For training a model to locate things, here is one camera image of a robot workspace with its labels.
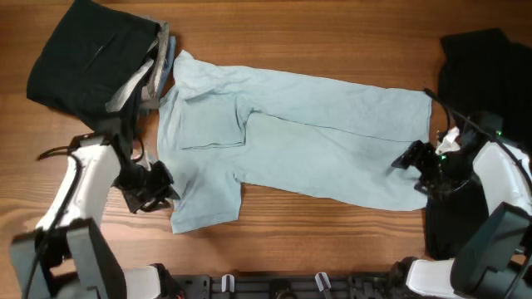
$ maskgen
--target black garment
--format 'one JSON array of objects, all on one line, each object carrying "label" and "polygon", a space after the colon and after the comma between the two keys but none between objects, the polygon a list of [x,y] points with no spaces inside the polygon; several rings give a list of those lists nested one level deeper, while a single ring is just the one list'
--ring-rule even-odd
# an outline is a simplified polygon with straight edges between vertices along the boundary
[{"label": "black garment", "polygon": [[[532,49],[509,42],[500,29],[443,37],[446,63],[438,96],[469,115],[487,110],[502,116],[503,137],[532,150]],[[456,120],[460,128],[462,120]]]},{"label": "black garment", "polygon": [[143,64],[158,29],[144,18],[76,0],[35,62],[27,98],[75,115],[93,130],[118,116],[131,133],[140,90],[115,114],[105,103]]},{"label": "black garment", "polygon": [[436,260],[456,257],[488,218],[482,186],[471,180],[449,196],[429,196],[425,218],[429,255]]},{"label": "black garment", "polygon": [[[532,149],[532,49],[511,43],[500,29],[441,39],[447,56],[439,97],[463,115],[481,110],[503,118],[503,136]],[[461,131],[464,122],[455,119]],[[469,182],[426,206],[426,250],[435,259],[453,258],[488,218],[480,184]]]}]

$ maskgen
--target wood grain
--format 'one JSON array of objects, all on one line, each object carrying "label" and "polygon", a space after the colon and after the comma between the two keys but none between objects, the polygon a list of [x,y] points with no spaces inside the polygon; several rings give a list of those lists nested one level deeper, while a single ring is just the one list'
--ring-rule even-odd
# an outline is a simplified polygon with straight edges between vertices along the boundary
[{"label": "wood grain", "polygon": [[[31,230],[62,181],[66,161],[43,150],[88,129],[26,99],[27,77],[68,9],[65,0],[0,2],[0,298],[19,297],[7,250]],[[219,65],[245,65],[420,90],[436,88],[439,38],[501,27],[532,45],[524,1],[101,1],[170,22],[180,48]],[[431,139],[445,116],[433,108]],[[155,150],[157,115],[146,139]],[[173,235],[171,211],[128,214],[112,190],[101,230],[123,267],[163,262],[176,274],[382,271],[424,256],[423,212],[394,213],[245,185],[238,222]]]}]

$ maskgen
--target gray cloth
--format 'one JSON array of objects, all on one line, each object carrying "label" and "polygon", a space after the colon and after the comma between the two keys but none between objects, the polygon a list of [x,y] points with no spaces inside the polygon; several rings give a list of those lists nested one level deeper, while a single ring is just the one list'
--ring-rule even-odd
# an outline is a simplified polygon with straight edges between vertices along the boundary
[{"label": "gray cloth", "polygon": [[127,100],[129,100],[133,91],[135,91],[140,80],[142,80],[148,71],[151,70],[152,66],[153,59],[148,58],[144,65],[142,65],[140,69],[138,69],[135,74],[133,74],[133,76],[115,92],[113,97],[106,102],[106,111],[109,113],[120,111]]},{"label": "gray cloth", "polygon": [[241,182],[369,208],[425,206],[413,188],[420,173],[390,167],[412,141],[428,140],[422,92],[214,66],[185,51],[174,78],[158,139],[181,197],[174,233],[236,220]]}]

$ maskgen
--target black cable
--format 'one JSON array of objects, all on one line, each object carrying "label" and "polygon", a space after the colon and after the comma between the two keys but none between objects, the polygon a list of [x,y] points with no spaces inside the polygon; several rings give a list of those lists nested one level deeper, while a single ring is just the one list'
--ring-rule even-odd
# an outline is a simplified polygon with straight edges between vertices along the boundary
[{"label": "black cable", "polygon": [[57,152],[59,150],[69,150],[69,149],[70,149],[70,146],[68,146],[68,145],[57,146],[56,148],[49,149],[49,150],[45,151],[44,153],[40,154],[37,157],[37,161],[47,158],[48,155],[51,154],[51,153],[55,153],[55,152]]},{"label": "black cable", "polygon": [[[446,105],[444,105],[443,103],[440,102],[440,99],[438,98],[438,96],[436,95],[436,93],[434,91],[431,91],[430,89],[426,88],[424,90],[424,92],[430,97],[432,98],[432,100],[435,100],[437,101],[438,103],[440,103],[440,105],[446,107]],[[523,167],[523,165],[521,164],[521,162],[514,156],[514,154],[497,138],[495,138],[492,134],[484,131],[483,129],[481,129],[476,123],[474,123],[473,121],[469,120],[467,117],[463,116],[461,113],[459,112],[456,112],[454,110],[452,110],[451,108],[449,108],[449,110],[452,111],[453,115],[456,115],[458,117],[460,117],[461,119],[463,119],[464,122],[466,122],[468,125],[472,126],[473,128],[475,128],[475,130],[477,130],[478,132],[480,132],[481,134],[483,135],[486,135],[488,137],[488,139],[492,142],[495,142],[499,147],[501,147],[501,149],[510,157],[510,159],[515,163],[515,166],[517,166],[517,169],[521,172],[521,174],[523,175],[523,177],[525,178],[525,181],[526,181],[526,184],[528,185],[528,188],[529,188],[529,192],[532,192],[532,180],[530,180],[530,176],[528,175],[528,173],[526,172],[525,168]],[[520,271],[517,273],[517,275],[515,276],[514,280],[512,281],[512,283],[510,284],[510,287],[508,288],[508,291],[506,292],[506,295],[505,295],[505,298],[510,298],[510,296],[514,293],[515,289],[517,288],[517,285],[519,283],[519,281],[523,278],[523,276],[525,275],[526,271],[528,270],[528,268],[530,267],[530,264],[532,263],[532,251],[530,251],[527,255],[526,255],[526,260],[525,260],[525,263],[523,264],[522,268],[520,269]]]},{"label": "black cable", "polygon": [[35,274],[35,271],[37,270],[37,264],[39,263],[39,260],[41,259],[42,254],[46,251],[47,244],[50,241],[50,237],[53,231],[56,229],[57,224],[61,221],[63,214],[65,213],[65,210],[67,209],[68,204],[71,201],[72,195],[74,195],[77,185],[79,184],[80,179],[81,179],[81,171],[83,167],[81,160],[77,158],[74,154],[71,154],[69,152],[57,152],[57,150],[67,150],[67,149],[69,149],[68,146],[62,146],[59,148],[50,149],[40,154],[37,157],[37,160],[42,160],[48,157],[53,157],[53,156],[58,156],[58,155],[65,155],[65,156],[71,157],[76,161],[76,174],[74,175],[74,179],[72,180],[70,188],[66,192],[65,199],[63,199],[61,206],[57,210],[56,217],[52,220],[52,224],[50,224],[48,231],[45,233],[44,237],[39,243],[39,246],[37,247],[37,250],[35,252],[35,257],[33,257],[32,267],[30,269],[30,273],[27,278],[26,287],[24,288],[22,292],[22,299],[28,299],[30,289],[32,287],[33,275]]}]

